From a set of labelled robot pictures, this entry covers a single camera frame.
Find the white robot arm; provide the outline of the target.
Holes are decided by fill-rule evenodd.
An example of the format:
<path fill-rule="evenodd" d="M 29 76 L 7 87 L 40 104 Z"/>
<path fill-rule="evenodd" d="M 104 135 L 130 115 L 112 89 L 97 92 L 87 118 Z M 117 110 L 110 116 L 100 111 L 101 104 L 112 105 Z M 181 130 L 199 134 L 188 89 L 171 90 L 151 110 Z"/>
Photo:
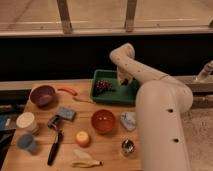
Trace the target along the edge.
<path fill-rule="evenodd" d="M 142 171 L 192 171 L 181 114 L 193 103 L 191 89 L 167 73 L 134 59 L 130 43 L 112 50 L 111 61 L 141 87 L 135 101 Z"/>

